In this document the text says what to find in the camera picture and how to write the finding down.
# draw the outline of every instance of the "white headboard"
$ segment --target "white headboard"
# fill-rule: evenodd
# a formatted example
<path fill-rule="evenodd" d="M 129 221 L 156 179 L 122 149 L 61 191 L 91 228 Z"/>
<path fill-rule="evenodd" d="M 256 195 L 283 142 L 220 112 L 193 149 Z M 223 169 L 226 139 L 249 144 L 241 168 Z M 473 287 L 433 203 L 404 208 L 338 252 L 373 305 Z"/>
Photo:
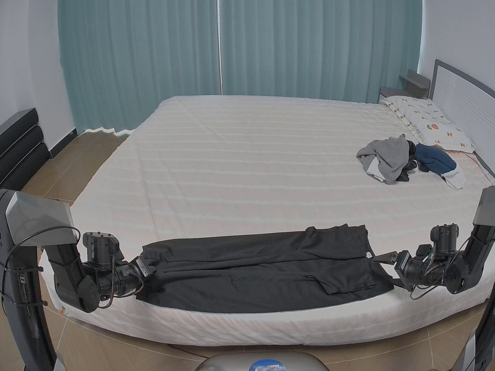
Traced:
<path fill-rule="evenodd" d="M 495 172 L 495 91 L 435 60 L 430 99 L 469 136 L 480 162 Z"/>

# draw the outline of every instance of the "teal curtain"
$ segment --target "teal curtain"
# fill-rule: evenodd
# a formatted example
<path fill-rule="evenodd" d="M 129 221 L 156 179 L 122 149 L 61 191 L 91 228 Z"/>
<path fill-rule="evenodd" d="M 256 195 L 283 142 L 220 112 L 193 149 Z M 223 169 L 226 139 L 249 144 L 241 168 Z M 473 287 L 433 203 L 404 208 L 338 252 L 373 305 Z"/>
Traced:
<path fill-rule="evenodd" d="M 134 129 L 174 95 L 220 94 L 217 0 L 59 0 L 78 133 Z"/>
<path fill-rule="evenodd" d="M 376 103 L 417 70 L 422 0 L 220 0 L 223 93 Z"/>

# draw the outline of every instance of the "black trousers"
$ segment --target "black trousers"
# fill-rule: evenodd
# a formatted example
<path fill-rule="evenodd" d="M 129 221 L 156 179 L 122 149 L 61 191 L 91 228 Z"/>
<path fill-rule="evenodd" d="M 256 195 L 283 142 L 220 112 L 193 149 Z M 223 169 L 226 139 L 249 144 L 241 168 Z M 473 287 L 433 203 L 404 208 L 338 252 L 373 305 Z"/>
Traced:
<path fill-rule="evenodd" d="M 365 226 L 172 239 L 143 249 L 157 272 L 138 300 L 162 307 L 282 312 L 364 300 L 393 288 L 371 262 Z"/>

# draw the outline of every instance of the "fitted sheet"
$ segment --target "fitted sheet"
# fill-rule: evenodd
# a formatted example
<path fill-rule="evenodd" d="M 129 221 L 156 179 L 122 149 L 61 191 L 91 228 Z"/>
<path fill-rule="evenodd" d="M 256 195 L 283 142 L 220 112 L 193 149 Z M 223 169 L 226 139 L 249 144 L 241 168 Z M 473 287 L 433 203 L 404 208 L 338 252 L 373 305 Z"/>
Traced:
<path fill-rule="evenodd" d="M 114 234 L 127 260 L 171 238 L 300 231 L 365 224 L 375 254 L 430 242 L 437 224 L 472 229 L 481 190 L 490 185 L 464 153 L 456 191 L 433 173 L 393 185 L 368 176 L 356 152 L 373 139 L 406 134 L 386 106 L 265 96 L 179 96 L 165 100 L 100 167 L 71 207 L 81 232 Z M 86 250 L 79 244 L 81 259 Z M 91 314 L 63 305 L 53 271 L 40 264 L 59 309 L 108 330 L 173 344 L 333 345 L 403 334 L 483 302 L 494 254 L 480 283 L 461 294 L 438 288 L 412 301 L 403 289 L 327 308 L 221 314 L 161 308 L 134 297 Z"/>

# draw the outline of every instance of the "pillow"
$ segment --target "pillow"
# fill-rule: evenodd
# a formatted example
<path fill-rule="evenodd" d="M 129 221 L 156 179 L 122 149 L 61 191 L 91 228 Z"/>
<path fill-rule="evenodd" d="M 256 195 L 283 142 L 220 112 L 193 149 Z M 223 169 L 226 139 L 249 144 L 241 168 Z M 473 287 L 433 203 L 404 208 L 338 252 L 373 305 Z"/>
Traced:
<path fill-rule="evenodd" d="M 467 135 L 449 121 L 432 100 L 390 96 L 381 102 L 397 114 L 419 143 L 444 150 L 474 152 Z"/>

